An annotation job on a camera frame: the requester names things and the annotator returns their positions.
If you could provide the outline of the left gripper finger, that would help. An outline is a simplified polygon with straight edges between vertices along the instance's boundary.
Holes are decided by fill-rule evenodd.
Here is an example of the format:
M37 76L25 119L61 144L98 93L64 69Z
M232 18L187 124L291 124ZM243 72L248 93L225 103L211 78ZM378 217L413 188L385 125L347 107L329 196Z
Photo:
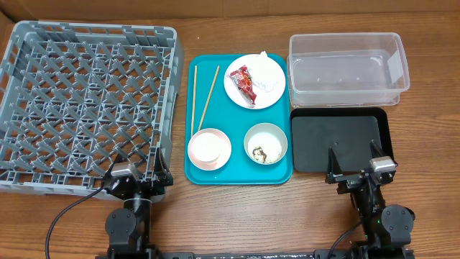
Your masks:
M114 168L114 166L117 164L117 163L121 163L124 161L124 158L121 154L118 154L114 161L111 163L111 165L109 166L109 169L106 171L106 177L109 177L111 175L111 172Z
M155 161L154 161L154 173L157 177L171 177L170 170L166 165L162 149L160 147L156 148L155 151Z

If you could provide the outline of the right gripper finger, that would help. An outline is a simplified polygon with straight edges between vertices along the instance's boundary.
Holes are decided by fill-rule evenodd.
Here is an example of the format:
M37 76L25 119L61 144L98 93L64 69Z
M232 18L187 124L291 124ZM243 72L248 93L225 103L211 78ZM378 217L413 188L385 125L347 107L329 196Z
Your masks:
M373 158L381 158L384 156L383 150L374 140L370 142L370 150Z
M340 176L342 174L341 167L337 161L335 152L332 147L328 149L328 172L329 176Z

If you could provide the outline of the white cup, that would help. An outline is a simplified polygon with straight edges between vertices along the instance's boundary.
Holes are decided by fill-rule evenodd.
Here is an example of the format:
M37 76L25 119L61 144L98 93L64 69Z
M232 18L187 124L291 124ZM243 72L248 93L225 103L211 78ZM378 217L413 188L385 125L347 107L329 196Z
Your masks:
M193 138L191 151L197 160L212 163L220 156L220 139L212 132L202 132Z

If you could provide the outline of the small pink saucer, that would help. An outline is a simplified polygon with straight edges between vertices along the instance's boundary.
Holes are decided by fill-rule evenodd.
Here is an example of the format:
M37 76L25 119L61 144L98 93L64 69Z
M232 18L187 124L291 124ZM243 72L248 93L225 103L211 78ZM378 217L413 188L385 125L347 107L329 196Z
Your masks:
M202 132L212 132L220 139L219 141L220 156L218 157L216 161L212 163L200 162L199 160L196 159L196 157L192 154L192 151L191 151L191 145L192 145L194 136ZM232 150L232 147L231 147L230 139L227 137L227 135L224 132L222 132L219 129L207 128L207 129L201 129L200 131L198 131L191 137L188 143L188 147L187 147L187 154L188 154L189 160L195 167L201 170L204 170L204 171L214 171L214 170L217 170L223 167L227 163L227 161L229 160L231 156L231 150Z

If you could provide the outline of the grey-green bowl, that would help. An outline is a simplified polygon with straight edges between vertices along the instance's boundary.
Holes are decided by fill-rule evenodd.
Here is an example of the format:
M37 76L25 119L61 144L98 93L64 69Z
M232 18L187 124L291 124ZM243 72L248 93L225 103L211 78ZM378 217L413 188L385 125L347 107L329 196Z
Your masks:
M287 139L287 136L285 135L285 133L277 125L271 124L271 123L259 123L259 124L254 125L253 127L251 127L248 130L248 132L246 133L245 138L244 138L244 149L246 151L246 154L249 156L249 153L247 151L247 146L248 146L249 139L253 135L255 135L255 134L259 133L259 132L266 132L266 133L270 133L271 135L276 136L276 138L280 141L280 143L282 145L282 151L283 151L282 157L281 157L281 159L282 159L285 156L285 154L287 153L287 151L288 151L288 139Z

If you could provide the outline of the rice and food leftovers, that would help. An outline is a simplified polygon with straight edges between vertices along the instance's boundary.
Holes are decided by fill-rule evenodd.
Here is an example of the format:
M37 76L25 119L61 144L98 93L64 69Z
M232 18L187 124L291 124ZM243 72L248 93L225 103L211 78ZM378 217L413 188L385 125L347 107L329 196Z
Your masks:
M253 135L247 151L252 160L260 164L273 164L282 157L282 145L276 136L266 132Z

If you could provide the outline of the wooden chopstick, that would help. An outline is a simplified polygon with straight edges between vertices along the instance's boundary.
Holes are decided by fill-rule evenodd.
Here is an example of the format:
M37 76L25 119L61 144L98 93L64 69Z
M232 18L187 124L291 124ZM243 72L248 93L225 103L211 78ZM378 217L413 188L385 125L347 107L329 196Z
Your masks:
M194 135L194 125L195 125L197 74L198 74L198 66L195 65L194 77L193 77L193 98L192 98L192 113L191 113L191 125L190 125L191 136Z
M201 115L201 120L200 120L200 123L199 123L199 126L198 126L198 131L201 130L201 127L203 125L203 121L204 121L204 118L206 116L208 105L209 105L209 102L211 100L211 96L212 96L212 93L213 93L214 86L216 84L216 79L217 79L217 77L219 75L219 71L220 71L220 66L218 65L216 67L216 71L215 71L215 74L214 74L214 77L213 77L213 81L212 81L211 87L210 87L209 92L208 92L208 96L207 96L207 99L206 99L205 106L203 108L203 112L202 112L202 115Z

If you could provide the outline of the large white plate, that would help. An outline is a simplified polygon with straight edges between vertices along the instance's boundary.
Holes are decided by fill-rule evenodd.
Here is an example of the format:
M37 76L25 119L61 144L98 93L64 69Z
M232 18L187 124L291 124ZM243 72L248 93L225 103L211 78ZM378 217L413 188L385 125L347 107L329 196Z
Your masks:
M285 73L265 51L231 62L224 74L227 96L246 109L264 109L275 104L286 88Z

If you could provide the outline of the white tissue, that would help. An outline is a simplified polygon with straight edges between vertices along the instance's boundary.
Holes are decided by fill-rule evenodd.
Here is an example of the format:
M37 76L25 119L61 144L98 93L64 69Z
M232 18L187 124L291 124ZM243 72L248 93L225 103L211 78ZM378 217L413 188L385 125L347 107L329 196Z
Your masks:
M270 65L270 58L265 51L250 60L249 73L253 84L265 92L271 92L277 84L274 69Z

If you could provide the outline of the red snack wrapper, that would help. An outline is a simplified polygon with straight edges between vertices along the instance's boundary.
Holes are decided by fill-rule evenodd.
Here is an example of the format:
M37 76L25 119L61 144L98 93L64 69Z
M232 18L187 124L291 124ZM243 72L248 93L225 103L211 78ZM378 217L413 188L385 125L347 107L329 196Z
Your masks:
M251 104L255 105L257 95L252 88L252 77L249 73L249 69L246 65L232 71L229 74L230 79L234 85L238 88L239 92L245 97L245 99Z

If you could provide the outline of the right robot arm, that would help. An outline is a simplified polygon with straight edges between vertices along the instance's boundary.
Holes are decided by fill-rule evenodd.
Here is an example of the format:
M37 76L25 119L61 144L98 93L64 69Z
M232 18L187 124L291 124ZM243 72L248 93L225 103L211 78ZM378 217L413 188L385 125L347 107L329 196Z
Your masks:
M357 172L342 171L333 149L328 150L325 182L336 183L338 194L349 194L359 221L342 234L328 250L327 258L414 258L411 243L415 213L406 206L387 205L381 187L392 183L397 163L375 143L370 142L372 159L369 167ZM364 241L353 242L348 250L337 245L358 227Z

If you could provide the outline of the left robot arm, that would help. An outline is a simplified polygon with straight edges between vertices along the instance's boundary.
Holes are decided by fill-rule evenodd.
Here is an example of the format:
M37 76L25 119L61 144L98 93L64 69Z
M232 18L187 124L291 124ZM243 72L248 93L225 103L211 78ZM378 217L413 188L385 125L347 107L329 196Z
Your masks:
M161 199L173 176L161 149L156 149L153 178L142 179L137 167L117 155L103 177L103 190L121 199L123 207L113 210L106 219L109 236L107 258L162 258L156 245L150 242L151 207L154 199Z

